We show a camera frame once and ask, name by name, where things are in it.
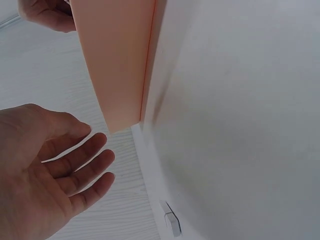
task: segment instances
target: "wooden floor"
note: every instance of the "wooden floor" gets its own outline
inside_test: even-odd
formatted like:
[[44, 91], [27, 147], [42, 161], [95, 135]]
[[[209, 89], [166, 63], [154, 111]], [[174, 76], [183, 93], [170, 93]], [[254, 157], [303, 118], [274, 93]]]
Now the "wooden floor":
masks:
[[[25, 103], [74, 114], [108, 134], [76, 33], [20, 22], [0, 31], [0, 109]], [[50, 240], [159, 240], [130, 129], [108, 136], [115, 151], [109, 193]]]

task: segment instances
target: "pink panel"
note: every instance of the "pink panel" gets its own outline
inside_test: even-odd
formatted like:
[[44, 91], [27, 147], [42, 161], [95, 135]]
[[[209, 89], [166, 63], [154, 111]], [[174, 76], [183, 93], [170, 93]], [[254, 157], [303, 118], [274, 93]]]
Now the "pink panel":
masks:
[[96, 96], [114, 133], [140, 121], [155, 0], [71, 0]]

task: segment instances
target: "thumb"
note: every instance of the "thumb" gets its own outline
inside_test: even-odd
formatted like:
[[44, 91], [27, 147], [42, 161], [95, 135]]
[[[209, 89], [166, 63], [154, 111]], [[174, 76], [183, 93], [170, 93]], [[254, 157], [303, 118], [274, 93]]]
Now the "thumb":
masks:
[[58, 10], [46, 9], [36, 15], [31, 21], [58, 32], [69, 33], [76, 30], [73, 17]]

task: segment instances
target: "pink board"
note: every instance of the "pink board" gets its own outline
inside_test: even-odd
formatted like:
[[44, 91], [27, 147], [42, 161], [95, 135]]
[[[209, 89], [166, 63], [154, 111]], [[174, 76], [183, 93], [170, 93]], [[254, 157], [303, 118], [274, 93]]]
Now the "pink board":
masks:
[[109, 131], [138, 123], [155, 0], [71, 0], [70, 4]]

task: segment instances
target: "finger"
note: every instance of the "finger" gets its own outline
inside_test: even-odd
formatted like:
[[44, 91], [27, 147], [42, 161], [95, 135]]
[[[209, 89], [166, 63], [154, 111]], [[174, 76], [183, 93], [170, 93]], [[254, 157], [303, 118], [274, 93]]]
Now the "finger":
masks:
[[72, 16], [71, 7], [65, 0], [59, 0], [56, 4], [56, 9], [67, 14], [68, 16]]
[[111, 172], [107, 172], [103, 174], [102, 177], [100, 177], [91, 187], [71, 196], [69, 199], [72, 204], [73, 216], [82, 213], [100, 200], [110, 189], [114, 181], [115, 175]]
[[60, 188], [66, 195], [72, 196], [80, 192], [95, 178], [102, 174], [115, 160], [115, 154], [111, 150], [104, 150], [88, 165], [80, 168], [70, 176], [56, 179]]
[[97, 133], [77, 149], [65, 156], [43, 163], [54, 179], [69, 176], [83, 164], [93, 158], [106, 144], [107, 137], [103, 133]]
[[76, 30], [73, 17], [59, 10], [45, 9], [30, 19], [30, 21], [58, 32], [69, 33]]
[[61, 136], [45, 141], [38, 153], [38, 160], [41, 162], [53, 159], [64, 151], [79, 144], [87, 135], [79, 138], [72, 138], [69, 136]]

